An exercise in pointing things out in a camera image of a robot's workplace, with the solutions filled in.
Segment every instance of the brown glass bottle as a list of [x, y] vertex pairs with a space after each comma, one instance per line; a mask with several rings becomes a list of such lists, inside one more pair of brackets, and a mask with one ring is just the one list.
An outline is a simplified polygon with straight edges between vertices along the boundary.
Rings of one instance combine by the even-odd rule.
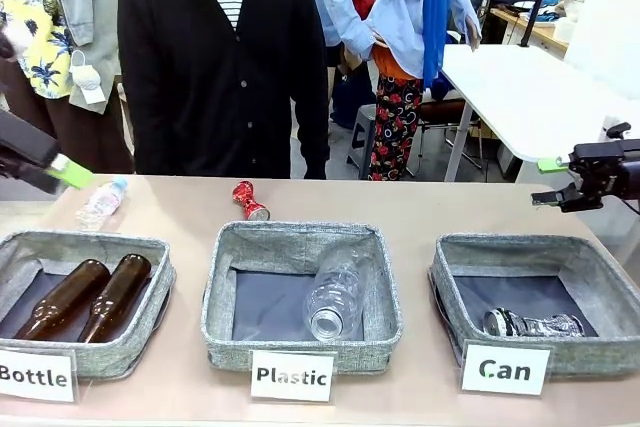
[[125, 255], [113, 271], [107, 286], [91, 304], [89, 320], [82, 329], [78, 342], [107, 342], [127, 319], [127, 314], [136, 303], [150, 273], [151, 263], [143, 256]]
[[36, 304], [14, 338], [49, 340], [93, 302], [110, 278], [104, 264], [85, 260]]

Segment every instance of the yellow floral shirt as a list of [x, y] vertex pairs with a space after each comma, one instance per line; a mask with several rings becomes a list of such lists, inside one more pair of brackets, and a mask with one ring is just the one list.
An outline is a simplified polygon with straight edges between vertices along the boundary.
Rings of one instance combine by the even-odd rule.
[[58, 0], [0, 0], [0, 22], [21, 22], [31, 32], [19, 63], [35, 92], [47, 99], [69, 95], [73, 42]]

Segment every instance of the brown pants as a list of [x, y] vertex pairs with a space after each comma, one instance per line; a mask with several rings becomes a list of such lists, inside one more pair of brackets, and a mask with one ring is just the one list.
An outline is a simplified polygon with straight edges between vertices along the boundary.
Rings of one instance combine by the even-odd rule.
[[16, 62], [0, 60], [0, 83], [11, 113], [58, 140], [62, 153], [95, 173], [131, 174], [122, 108], [114, 86], [103, 115], [37, 95]]

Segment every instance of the bottle label sign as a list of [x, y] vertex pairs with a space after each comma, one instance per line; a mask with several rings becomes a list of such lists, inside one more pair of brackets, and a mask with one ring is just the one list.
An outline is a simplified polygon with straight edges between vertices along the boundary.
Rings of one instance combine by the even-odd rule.
[[540, 395], [551, 350], [467, 344], [462, 390]]
[[333, 357], [253, 351], [251, 397], [329, 402]]
[[75, 401], [72, 358], [0, 350], [0, 394], [50, 402]]

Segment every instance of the gray stool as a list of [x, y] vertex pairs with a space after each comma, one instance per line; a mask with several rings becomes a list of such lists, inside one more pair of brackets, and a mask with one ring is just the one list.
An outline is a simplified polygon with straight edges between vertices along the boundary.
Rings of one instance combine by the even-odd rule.
[[347, 164], [353, 164], [360, 170], [358, 178], [367, 180], [369, 167], [371, 166], [371, 153], [373, 152], [373, 140], [376, 136], [376, 106], [363, 105], [358, 110], [356, 125], [353, 127], [351, 147], [347, 155]]

